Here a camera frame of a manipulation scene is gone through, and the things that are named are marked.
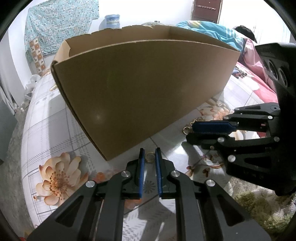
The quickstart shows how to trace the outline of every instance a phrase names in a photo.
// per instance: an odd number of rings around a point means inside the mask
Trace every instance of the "brown cardboard box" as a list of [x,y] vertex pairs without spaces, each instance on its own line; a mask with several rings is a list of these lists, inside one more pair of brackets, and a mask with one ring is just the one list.
[[65,40],[51,69],[82,129],[110,160],[222,91],[239,55],[191,30],[129,26]]

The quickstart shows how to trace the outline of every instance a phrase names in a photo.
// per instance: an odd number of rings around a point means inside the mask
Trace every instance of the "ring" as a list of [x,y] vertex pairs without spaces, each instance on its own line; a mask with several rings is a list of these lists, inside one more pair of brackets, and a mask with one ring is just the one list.
[[148,162],[148,163],[153,163],[153,162],[154,162],[154,159],[153,159],[153,160],[148,160],[148,159],[147,159],[147,156],[148,156],[149,154],[153,154],[153,156],[155,157],[154,152],[147,152],[146,155],[145,155],[145,161]]
[[187,136],[187,135],[188,135],[188,133],[186,133],[186,132],[185,132],[185,130],[186,130],[186,129],[188,129],[188,130],[189,130],[189,132],[191,132],[191,131],[192,131],[192,128],[190,128],[189,126],[186,126],[186,127],[184,127],[184,128],[183,128],[183,134],[184,134],[185,136]]

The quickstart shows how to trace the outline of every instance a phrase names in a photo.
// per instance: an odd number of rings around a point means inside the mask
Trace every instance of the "concrete floor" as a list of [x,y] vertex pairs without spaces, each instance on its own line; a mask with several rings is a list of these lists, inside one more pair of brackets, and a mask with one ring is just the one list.
[[33,230],[22,189],[20,164],[22,133],[28,106],[29,102],[25,102],[25,111],[18,108],[15,114],[18,123],[9,143],[6,160],[0,165],[0,209],[19,237]]

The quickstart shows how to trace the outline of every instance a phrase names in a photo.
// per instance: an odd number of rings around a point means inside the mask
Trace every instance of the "black hair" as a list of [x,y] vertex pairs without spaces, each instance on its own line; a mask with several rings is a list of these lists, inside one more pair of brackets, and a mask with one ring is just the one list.
[[236,27],[235,30],[240,32],[241,34],[245,35],[249,39],[253,40],[255,43],[257,43],[255,35],[253,34],[253,32],[249,28],[241,25],[241,26]]

